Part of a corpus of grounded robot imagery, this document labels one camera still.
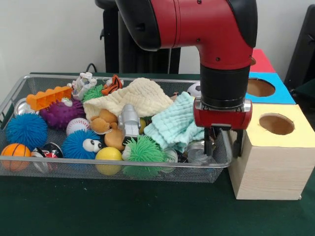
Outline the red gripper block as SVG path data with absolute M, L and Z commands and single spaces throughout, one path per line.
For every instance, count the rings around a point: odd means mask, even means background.
M 213 126 L 232 129 L 235 140 L 233 141 L 233 157 L 242 154 L 243 130 L 246 130 L 252 118 L 252 101 L 245 100 L 243 105 L 232 110 L 215 110 L 194 100 L 194 122 L 198 127 L 204 127 L 204 154 L 213 156 L 216 148 L 216 134 Z

